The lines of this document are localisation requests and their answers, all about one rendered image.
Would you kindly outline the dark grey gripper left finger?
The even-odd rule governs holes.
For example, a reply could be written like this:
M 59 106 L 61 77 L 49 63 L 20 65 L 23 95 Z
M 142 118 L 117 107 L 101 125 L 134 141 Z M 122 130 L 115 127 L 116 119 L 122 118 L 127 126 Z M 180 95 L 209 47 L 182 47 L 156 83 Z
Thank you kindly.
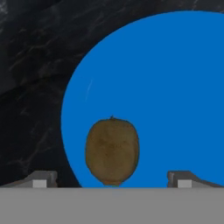
M 34 171 L 24 179 L 9 183 L 3 187 L 21 188 L 54 188 L 57 187 L 58 173 L 56 171 Z

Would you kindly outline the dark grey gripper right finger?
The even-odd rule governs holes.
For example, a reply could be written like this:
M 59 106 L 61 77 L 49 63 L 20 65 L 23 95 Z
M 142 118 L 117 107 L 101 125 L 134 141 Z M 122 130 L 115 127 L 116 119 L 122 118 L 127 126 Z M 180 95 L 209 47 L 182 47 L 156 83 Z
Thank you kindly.
M 167 179 L 170 188 L 222 188 L 222 185 L 198 178 L 190 171 L 168 171 Z

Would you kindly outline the blue round plate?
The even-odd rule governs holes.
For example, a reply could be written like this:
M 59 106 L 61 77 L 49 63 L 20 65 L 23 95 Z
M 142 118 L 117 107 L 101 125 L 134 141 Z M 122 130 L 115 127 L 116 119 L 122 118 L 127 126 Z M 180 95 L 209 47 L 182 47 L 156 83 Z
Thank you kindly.
M 83 187 L 99 187 L 85 162 L 100 119 L 134 124 L 139 163 L 126 187 L 164 187 L 187 170 L 224 185 L 224 14 L 176 11 L 125 25 L 75 69 L 61 110 L 65 152 Z

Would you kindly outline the brown kiwi fruit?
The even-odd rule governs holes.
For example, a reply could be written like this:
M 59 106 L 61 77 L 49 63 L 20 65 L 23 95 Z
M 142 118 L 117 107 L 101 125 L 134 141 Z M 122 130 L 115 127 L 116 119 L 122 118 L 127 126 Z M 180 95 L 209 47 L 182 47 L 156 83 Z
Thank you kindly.
M 139 154 L 137 130 L 129 121 L 111 116 L 96 122 L 87 134 L 87 168 L 105 186 L 120 186 L 130 178 Z

